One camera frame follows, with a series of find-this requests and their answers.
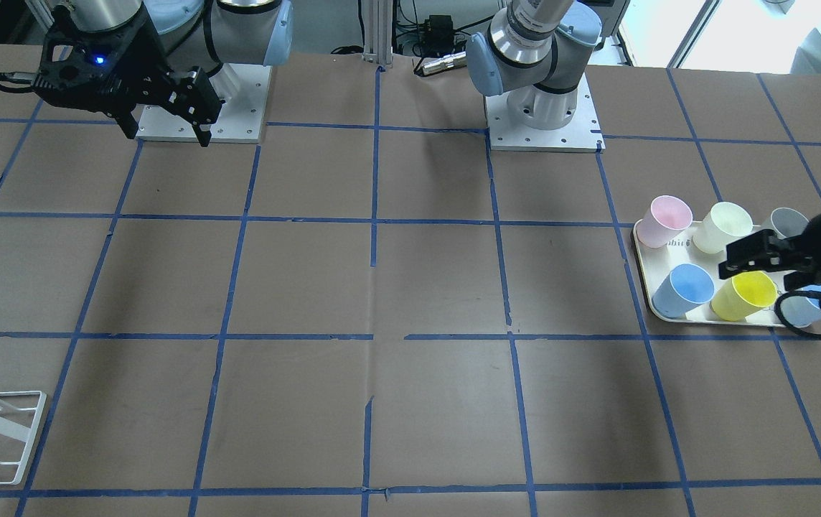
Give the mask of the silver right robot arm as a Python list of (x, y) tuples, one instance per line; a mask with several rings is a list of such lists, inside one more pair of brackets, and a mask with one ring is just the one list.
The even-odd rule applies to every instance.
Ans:
[(257, 144), (293, 16), (289, 1), (62, 1), (39, 68), (11, 79), (130, 139)]

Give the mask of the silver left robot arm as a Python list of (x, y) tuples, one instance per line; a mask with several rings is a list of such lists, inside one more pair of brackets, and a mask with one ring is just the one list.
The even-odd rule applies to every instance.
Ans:
[[(467, 67), (477, 91), (497, 97), (525, 88), (565, 96), (578, 86), (601, 35), (594, 10), (572, 1), (512, 1), (494, 14), (485, 32), (466, 44)], [(791, 238), (748, 231), (725, 246), (720, 279), (751, 271), (784, 272), (788, 297), (806, 297), (821, 284), (821, 213)], [(821, 309), (821, 292), (813, 292)]]

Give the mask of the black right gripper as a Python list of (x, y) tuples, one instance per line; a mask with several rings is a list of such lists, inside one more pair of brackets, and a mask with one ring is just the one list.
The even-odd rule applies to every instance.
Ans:
[(138, 105), (163, 108), (212, 141), (222, 103), (200, 67), (168, 62), (144, 4), (56, 4), (30, 90), (53, 107), (99, 112), (128, 139), (139, 132)]

